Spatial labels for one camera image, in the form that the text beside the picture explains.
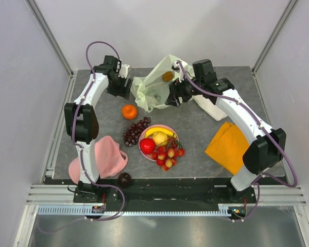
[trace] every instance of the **banana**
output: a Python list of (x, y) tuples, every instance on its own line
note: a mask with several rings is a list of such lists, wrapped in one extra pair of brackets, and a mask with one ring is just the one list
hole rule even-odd
[(154, 127), (154, 128), (149, 129), (147, 132), (145, 132), (145, 138), (152, 136), (153, 134), (155, 134), (158, 131), (164, 132), (169, 137), (176, 138), (176, 134), (174, 134), (172, 131), (165, 129), (165, 128), (161, 128), (161, 127)]

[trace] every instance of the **white wall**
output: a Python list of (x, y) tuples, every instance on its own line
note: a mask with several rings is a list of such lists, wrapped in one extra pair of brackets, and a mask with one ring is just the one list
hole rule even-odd
[[(36, 0), (72, 69), (88, 68), (92, 41), (123, 62), (153, 67), (167, 54), (192, 63), (253, 66), (288, 0)], [(99, 64), (108, 47), (91, 48)]]
[(0, 0), (0, 246), (38, 183), (68, 76), (24, 0)]
[(309, 0), (297, 3), (257, 78), (309, 206)]

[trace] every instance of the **cloth bag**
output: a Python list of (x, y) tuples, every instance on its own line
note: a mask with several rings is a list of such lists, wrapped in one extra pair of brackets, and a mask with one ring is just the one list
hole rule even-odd
[(236, 175), (243, 166), (249, 144), (237, 125), (225, 122), (215, 134), (205, 153)]
[[(95, 160), (102, 179), (116, 176), (128, 162), (127, 154), (119, 149), (119, 144), (112, 137), (104, 136), (95, 143)], [(68, 166), (71, 180), (77, 184), (80, 180), (80, 162), (75, 158)]]

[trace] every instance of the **orange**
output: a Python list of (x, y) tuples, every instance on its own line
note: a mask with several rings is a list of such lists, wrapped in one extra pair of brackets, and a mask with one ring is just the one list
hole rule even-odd
[(134, 119), (137, 114), (138, 110), (131, 104), (127, 104), (122, 108), (122, 115), (126, 119)]
[(174, 78), (174, 74), (172, 71), (167, 71), (163, 74), (163, 81), (171, 81)]

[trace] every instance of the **yellow pear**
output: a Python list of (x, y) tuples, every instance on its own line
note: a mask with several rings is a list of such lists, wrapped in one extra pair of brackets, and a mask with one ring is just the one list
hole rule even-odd
[(166, 146), (168, 136), (164, 132), (158, 131), (152, 135), (152, 139), (154, 140), (157, 146)]

